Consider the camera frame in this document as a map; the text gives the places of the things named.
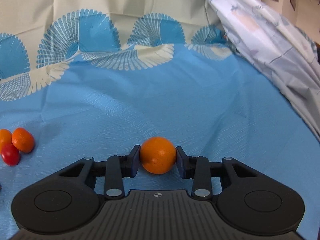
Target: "orange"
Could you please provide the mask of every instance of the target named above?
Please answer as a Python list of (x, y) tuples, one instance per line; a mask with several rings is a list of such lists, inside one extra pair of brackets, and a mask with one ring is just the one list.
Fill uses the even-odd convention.
[(6, 144), (12, 144), (11, 140), (12, 134), (7, 129), (0, 130), (0, 151), (1, 148)]
[(151, 137), (140, 149), (142, 166), (153, 174), (164, 174), (171, 170), (177, 159), (174, 145), (163, 137)]
[(29, 153), (35, 147), (35, 139), (26, 129), (17, 128), (12, 133), (13, 145), (23, 153)]

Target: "crosshair symbol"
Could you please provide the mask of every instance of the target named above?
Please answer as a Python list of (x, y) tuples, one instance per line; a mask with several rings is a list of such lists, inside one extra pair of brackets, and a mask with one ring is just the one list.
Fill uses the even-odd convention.
[(160, 198), (163, 196), (163, 194), (161, 194), (160, 192), (157, 192), (155, 194), (153, 194), (156, 198)]

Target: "ribbed gray surface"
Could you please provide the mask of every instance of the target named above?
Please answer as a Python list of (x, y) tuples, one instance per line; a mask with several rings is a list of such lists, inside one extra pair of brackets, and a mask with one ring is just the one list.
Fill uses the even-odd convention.
[(233, 229), (209, 202), (188, 197), (185, 190), (132, 190), (127, 198), (106, 202), (99, 215), (79, 230), (44, 236), (26, 230), (12, 240), (298, 240), (295, 233), (251, 236)]

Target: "red cherry tomato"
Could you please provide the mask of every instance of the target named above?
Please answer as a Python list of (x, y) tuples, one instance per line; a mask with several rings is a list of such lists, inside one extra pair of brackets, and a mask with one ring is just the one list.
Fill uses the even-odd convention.
[(1, 157), (9, 166), (15, 166), (20, 161), (19, 150), (12, 144), (6, 144), (1, 149)]

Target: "black robotic gripper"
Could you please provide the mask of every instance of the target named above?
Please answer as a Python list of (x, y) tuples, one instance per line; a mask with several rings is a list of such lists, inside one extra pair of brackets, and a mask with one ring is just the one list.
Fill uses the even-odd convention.
[[(201, 240), (302, 239), (296, 229), (304, 214), (297, 192), (225, 157), (221, 163), (177, 151), (186, 190), (130, 190), (122, 178), (134, 178), (140, 146), (129, 155), (104, 162), (85, 157), (20, 191), (11, 211), (20, 228), (12, 240)], [(94, 191), (105, 177), (104, 194)], [(211, 177), (222, 192), (212, 194)]]

